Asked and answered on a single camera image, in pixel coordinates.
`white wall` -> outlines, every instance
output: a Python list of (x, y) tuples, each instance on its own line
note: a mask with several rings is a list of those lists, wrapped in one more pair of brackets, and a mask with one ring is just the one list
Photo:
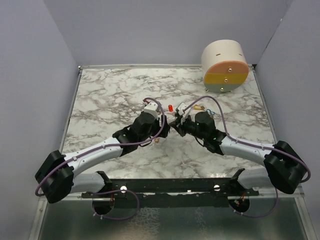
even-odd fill
[(320, 1), (294, 0), (256, 72), (278, 139), (311, 169), (306, 203), (320, 238)]
[(25, 240), (34, 175), (58, 149), (78, 69), (42, 0), (0, 1), (0, 238)]
[(44, 0), (80, 65), (200, 64), (213, 41), (258, 63), (291, 0)]

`bolt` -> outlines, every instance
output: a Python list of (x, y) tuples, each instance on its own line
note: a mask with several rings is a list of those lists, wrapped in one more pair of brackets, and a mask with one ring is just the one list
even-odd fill
[(215, 190), (216, 192), (220, 191), (220, 186), (219, 185), (214, 185), (213, 190)]

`wire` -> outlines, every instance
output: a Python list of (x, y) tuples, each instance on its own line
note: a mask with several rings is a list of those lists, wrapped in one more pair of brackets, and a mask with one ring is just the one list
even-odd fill
[(131, 193), (135, 197), (135, 199), (136, 199), (136, 209), (135, 209), (134, 213), (132, 213), (130, 216), (125, 216), (125, 217), (111, 217), (111, 216), (99, 215), (99, 214), (96, 213), (94, 205), (92, 204), (92, 210), (94, 212), (93, 216), (98, 215), (101, 219), (104, 218), (104, 219), (121, 221), (121, 220), (128, 220), (128, 219), (132, 218), (134, 215), (136, 215), (137, 212), (140, 209), (140, 201), (139, 201), (139, 198), (138, 198), (137, 194), (135, 192), (129, 190), (129, 189), (127, 189), (127, 190), (118, 189), (118, 190), (112, 190), (112, 191), (90, 192), (90, 193), (94, 194), (94, 195), (105, 195), (105, 194), (113, 194), (113, 193), (119, 193), (119, 192), (128, 192), (128, 193)]
[(165, 111), (163, 109), (163, 107), (161, 106), (161, 103), (157, 100), (155, 100), (154, 98), (151, 98), (151, 97), (146, 97), (143, 101), (145, 102), (146, 100), (151, 100), (153, 102), (155, 102), (159, 108), (160, 108), (160, 111), (162, 113), (162, 124), (161, 124), (161, 127), (160, 127), (160, 130), (157, 132), (156, 135), (154, 135), (153, 137), (147, 139), (147, 140), (144, 140), (144, 141), (140, 141), (140, 142), (129, 142), (129, 143), (112, 143), (112, 144), (107, 144), (107, 145), (101, 145), (101, 146), (97, 146), (97, 147), (94, 147), (88, 151), (85, 151), (83, 153), (80, 153), (79, 155), (76, 155), (66, 161), (64, 161), (63, 163), (59, 164), (58, 166), (56, 166), (54, 169), (52, 169), (43, 179), (42, 181), (39, 183), (39, 185), (36, 187), (35, 189), (35, 195), (38, 196), (38, 197), (41, 197), (41, 196), (44, 196), (45, 194), (44, 193), (39, 193), (39, 190), (40, 188), (42, 187), (42, 185), (48, 180), (48, 178), (51, 177), (52, 174), (54, 174), (55, 171), (57, 171), (58, 169), (60, 169), (61, 167), (63, 167), (64, 165), (70, 163), (71, 161), (75, 161), (77, 160), (77, 158), (81, 158), (87, 154), (90, 154), (94, 151), (97, 151), (97, 150), (100, 150), (100, 149), (105, 149), (105, 148), (110, 148), (110, 147), (124, 147), (124, 146), (135, 146), (135, 145), (141, 145), (141, 144), (146, 144), (148, 142), (151, 142), (153, 139), (155, 139), (156, 137), (159, 136), (159, 134), (162, 132), (162, 130), (164, 129), (165, 127), (165, 122), (166, 122), (166, 116), (165, 116)]
[(230, 205), (230, 203), (229, 203), (229, 207), (232, 208), (233, 211), (234, 211), (236, 214), (239, 214), (239, 215), (244, 216), (244, 217), (253, 218), (253, 219), (258, 219), (258, 218), (266, 217), (266, 216), (272, 214), (272, 213), (276, 210), (276, 208), (277, 208), (277, 206), (278, 206), (278, 203), (279, 203), (278, 190), (277, 190), (276, 188), (274, 188), (274, 189), (275, 189), (275, 196), (276, 196), (276, 197), (275, 197), (275, 204), (273, 205), (273, 208), (272, 208), (270, 211), (268, 211), (268, 212), (266, 212), (266, 213), (264, 213), (264, 214), (261, 214), (261, 215), (245, 214), (245, 213), (243, 213), (243, 212), (239, 212), (239, 211), (235, 210), (235, 209)]
[(234, 137), (230, 136), (230, 134), (228, 133), (228, 130), (227, 130), (226, 120), (225, 120), (225, 116), (224, 116), (224, 113), (222, 111), (222, 108), (221, 108), (219, 102), (213, 96), (209, 96), (209, 95), (201, 96), (197, 100), (195, 100), (193, 103), (191, 103), (189, 106), (187, 106), (183, 111), (186, 111), (187, 109), (191, 108), (195, 103), (197, 103), (198, 101), (200, 101), (201, 99), (204, 99), (204, 98), (210, 98), (213, 101), (215, 101), (216, 105), (218, 106), (218, 108), (220, 110), (221, 119), (222, 119), (222, 123), (223, 123), (225, 134), (229, 139), (231, 139), (234, 142), (238, 142), (239, 144), (247, 145), (247, 146), (250, 146), (250, 147), (253, 147), (253, 148), (266, 149), (266, 150), (271, 150), (271, 151), (275, 151), (275, 152), (278, 152), (280, 154), (283, 154), (283, 155), (293, 159), (297, 163), (301, 164), (305, 168), (305, 170), (307, 171), (308, 175), (306, 176), (305, 179), (301, 180), (301, 183), (305, 183), (306, 181), (308, 181), (311, 178), (311, 171), (310, 171), (309, 167), (302, 160), (300, 160), (299, 158), (297, 158), (297, 157), (295, 157), (295, 156), (293, 156), (293, 155), (291, 155), (289, 153), (286, 153), (285, 151), (282, 151), (282, 150), (279, 150), (279, 149), (276, 149), (276, 148), (273, 148), (273, 147), (268, 147), (268, 146), (264, 146), (263, 147), (261, 145), (255, 145), (255, 144), (252, 144), (252, 143), (249, 143), (249, 142), (245, 142), (245, 141), (241, 141), (241, 140), (235, 139)]
[(194, 137), (194, 138), (195, 138), (196, 142), (197, 142), (198, 144), (200, 144), (201, 147), (204, 147), (204, 145), (203, 145), (201, 142), (199, 142), (199, 140), (198, 140), (197, 137)]

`white cylinder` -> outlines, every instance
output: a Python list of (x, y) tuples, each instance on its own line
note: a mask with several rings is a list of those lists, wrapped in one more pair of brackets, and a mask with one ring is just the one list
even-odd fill
[(229, 92), (247, 78), (249, 67), (240, 44), (234, 40), (210, 43), (201, 57), (205, 87), (211, 92)]

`white marble table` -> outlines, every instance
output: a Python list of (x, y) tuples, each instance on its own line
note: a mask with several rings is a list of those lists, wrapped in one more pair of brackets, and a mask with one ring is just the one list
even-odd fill
[[(142, 100), (168, 105), (191, 103), (203, 95), (220, 102), (230, 134), (250, 141), (273, 143), (274, 138), (257, 83), (251, 71), (245, 83), (229, 93), (206, 93), (200, 68), (84, 69), (76, 94), (64, 153), (78, 151), (110, 137), (133, 123), (143, 109)], [(223, 131), (220, 113), (210, 99), (200, 102), (216, 112), (215, 124)], [(237, 169), (260, 166), (233, 156), (212, 154), (192, 136), (171, 129), (166, 139), (88, 169), (104, 171), (110, 178), (216, 178), (230, 177)]]

